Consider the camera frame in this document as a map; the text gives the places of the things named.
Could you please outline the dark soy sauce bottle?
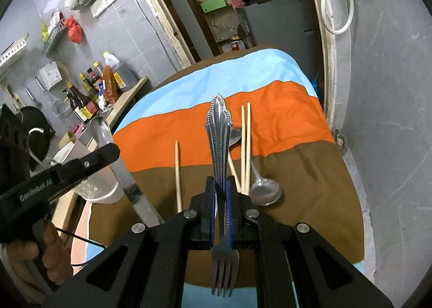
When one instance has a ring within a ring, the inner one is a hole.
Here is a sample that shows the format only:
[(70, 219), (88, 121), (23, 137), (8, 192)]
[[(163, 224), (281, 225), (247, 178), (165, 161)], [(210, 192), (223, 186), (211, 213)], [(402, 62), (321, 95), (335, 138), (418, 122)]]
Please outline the dark soy sauce bottle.
[(84, 121), (91, 120), (94, 116), (97, 115), (99, 108), (91, 98), (81, 93), (72, 84), (72, 82), (67, 83), (67, 88), (69, 88), (72, 95), (77, 98), (77, 108), (80, 111), (80, 114), (82, 115)]

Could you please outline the white wall switch panel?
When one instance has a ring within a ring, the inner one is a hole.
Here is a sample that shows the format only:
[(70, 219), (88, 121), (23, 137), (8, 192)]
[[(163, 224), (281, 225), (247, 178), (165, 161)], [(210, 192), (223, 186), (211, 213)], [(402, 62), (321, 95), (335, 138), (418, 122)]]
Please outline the white wall switch panel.
[(95, 0), (90, 6), (93, 18), (98, 18), (108, 7), (113, 5), (116, 0)]

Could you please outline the ornate silver fork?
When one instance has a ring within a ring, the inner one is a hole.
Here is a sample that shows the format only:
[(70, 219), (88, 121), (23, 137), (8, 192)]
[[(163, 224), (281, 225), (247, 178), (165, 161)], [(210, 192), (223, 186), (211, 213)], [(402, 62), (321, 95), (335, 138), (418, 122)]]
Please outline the ornate silver fork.
[(233, 248), (234, 220), (231, 182), (227, 177), (231, 113), (218, 93), (210, 102), (205, 129), (210, 144), (215, 177), (215, 214), (219, 222), (219, 243), (212, 249), (212, 294), (231, 297), (239, 266), (239, 253)]

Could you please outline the large oil jug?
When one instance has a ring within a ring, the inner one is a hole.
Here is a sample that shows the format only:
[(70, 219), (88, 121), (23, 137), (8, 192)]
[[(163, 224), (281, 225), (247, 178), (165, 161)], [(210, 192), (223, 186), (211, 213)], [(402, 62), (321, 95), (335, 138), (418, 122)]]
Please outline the large oil jug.
[(105, 63), (107, 66), (110, 66), (116, 84), (121, 92), (129, 91), (133, 88), (138, 79), (129, 69), (129, 67), (123, 61), (120, 61), (117, 57), (115, 57), (112, 53), (105, 51), (103, 53), (103, 58), (105, 59)]

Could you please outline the green box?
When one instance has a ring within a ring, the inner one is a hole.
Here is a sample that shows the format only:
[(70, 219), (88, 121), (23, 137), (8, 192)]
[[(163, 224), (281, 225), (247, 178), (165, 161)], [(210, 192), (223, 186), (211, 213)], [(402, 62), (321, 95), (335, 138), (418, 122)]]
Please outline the green box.
[(207, 0), (201, 3), (204, 13), (213, 12), (226, 6), (225, 0)]

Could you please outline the mesh strainer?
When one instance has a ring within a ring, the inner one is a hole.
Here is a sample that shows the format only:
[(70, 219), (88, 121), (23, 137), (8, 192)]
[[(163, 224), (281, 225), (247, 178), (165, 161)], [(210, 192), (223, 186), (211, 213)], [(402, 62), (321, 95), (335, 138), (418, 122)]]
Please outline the mesh strainer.
[(70, 106), (69, 102), (66, 102), (65, 100), (57, 100), (55, 101), (51, 95), (48, 93), (48, 91), (45, 89), (45, 87), (42, 85), (40, 80), (38, 78), (35, 78), (35, 81), (41, 91), (50, 99), (52, 103), (52, 114), (58, 118), (58, 119), (66, 119), (69, 116), (72, 115), (72, 108)]

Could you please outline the red white bottle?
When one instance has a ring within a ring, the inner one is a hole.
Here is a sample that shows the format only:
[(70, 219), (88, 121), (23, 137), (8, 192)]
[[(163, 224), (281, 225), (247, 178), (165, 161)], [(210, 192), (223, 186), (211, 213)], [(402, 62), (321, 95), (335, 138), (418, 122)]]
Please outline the red white bottle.
[(232, 39), (230, 46), (231, 51), (244, 51), (246, 49), (242, 39)]

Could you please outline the silver table knife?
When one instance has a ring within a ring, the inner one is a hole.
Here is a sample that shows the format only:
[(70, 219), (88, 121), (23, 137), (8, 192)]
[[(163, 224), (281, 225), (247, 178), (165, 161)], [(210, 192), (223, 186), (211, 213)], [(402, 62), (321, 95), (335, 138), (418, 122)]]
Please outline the silver table knife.
[[(110, 126), (101, 116), (94, 117), (89, 123), (92, 136), (99, 147), (113, 143), (113, 135), (110, 131)], [(135, 179), (126, 168), (122, 159), (119, 157), (117, 161), (110, 165), (119, 186), (123, 189), (129, 202), (131, 203), (136, 214), (141, 218), (141, 221), (148, 227), (158, 226), (164, 223), (163, 218), (154, 209), (154, 206), (148, 201), (146, 196), (141, 192)]]

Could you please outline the orange sauce bottle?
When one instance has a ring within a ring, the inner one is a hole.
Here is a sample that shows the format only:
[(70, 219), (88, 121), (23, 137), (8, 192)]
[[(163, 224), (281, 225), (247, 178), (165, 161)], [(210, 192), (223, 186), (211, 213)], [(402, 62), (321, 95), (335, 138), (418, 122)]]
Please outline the orange sauce bottle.
[(108, 103), (115, 104), (118, 100), (116, 81), (112, 68), (107, 65), (103, 69), (104, 96)]

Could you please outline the white wall rack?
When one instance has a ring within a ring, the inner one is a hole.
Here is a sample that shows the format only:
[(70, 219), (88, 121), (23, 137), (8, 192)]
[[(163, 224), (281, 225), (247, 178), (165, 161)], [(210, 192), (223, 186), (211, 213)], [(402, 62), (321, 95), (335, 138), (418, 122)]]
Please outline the white wall rack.
[(29, 33), (26, 33), (22, 38), (15, 41), (3, 53), (1, 53), (1, 69), (7, 69), (14, 64), (26, 49), (26, 41)]

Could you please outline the silver spoon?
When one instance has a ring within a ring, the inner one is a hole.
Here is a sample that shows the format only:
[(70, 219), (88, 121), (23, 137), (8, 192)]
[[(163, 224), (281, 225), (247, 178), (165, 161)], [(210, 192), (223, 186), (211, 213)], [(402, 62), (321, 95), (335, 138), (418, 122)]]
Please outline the silver spoon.
[(235, 144), (237, 144), (239, 141), (241, 141), (242, 139), (242, 130), (239, 128), (235, 128), (233, 127), (231, 129), (231, 135), (229, 138), (229, 146), (234, 146)]
[(250, 166), (255, 177), (255, 181), (250, 186), (249, 190), (252, 203), (260, 207), (270, 206), (276, 203), (283, 194), (280, 184), (275, 180), (262, 177), (253, 163), (253, 160), (250, 161)]

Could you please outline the red plastic bag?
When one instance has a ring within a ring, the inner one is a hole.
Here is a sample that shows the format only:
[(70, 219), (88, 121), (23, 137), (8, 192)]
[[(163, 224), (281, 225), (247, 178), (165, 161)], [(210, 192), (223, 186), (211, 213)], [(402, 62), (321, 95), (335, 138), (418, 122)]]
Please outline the red plastic bag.
[(76, 44), (81, 43), (83, 38), (82, 28), (72, 15), (65, 20), (65, 26), (67, 28), (67, 36), (70, 41)]

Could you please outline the white plastic utensil cup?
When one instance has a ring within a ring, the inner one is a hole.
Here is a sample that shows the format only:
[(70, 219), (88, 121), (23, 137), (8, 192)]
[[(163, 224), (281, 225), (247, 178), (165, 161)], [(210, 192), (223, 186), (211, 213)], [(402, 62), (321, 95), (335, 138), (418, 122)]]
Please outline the white plastic utensil cup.
[[(89, 150), (80, 141), (69, 142), (56, 153), (53, 160), (56, 163), (65, 164), (87, 154), (89, 154)], [(89, 176), (88, 179), (76, 186), (74, 191), (84, 200), (99, 204), (113, 204), (124, 197), (124, 192), (110, 167), (105, 167)]]

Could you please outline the sink faucet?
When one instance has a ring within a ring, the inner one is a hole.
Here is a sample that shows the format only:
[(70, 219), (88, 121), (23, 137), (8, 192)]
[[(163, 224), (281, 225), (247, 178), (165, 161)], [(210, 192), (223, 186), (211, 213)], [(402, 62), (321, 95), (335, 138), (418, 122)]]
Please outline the sink faucet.
[(43, 128), (29, 130), (29, 150), (39, 161), (43, 161), (50, 146), (50, 138)]

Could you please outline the white wall box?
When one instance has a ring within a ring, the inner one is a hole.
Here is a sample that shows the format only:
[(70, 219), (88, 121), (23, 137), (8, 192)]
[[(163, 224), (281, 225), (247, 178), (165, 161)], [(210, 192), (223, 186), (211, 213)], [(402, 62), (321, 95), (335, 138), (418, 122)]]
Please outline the white wall box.
[(51, 63), (39, 69), (39, 75), (42, 78), (43, 85), (47, 91), (51, 90), (63, 80), (58, 63), (56, 61), (52, 61)]

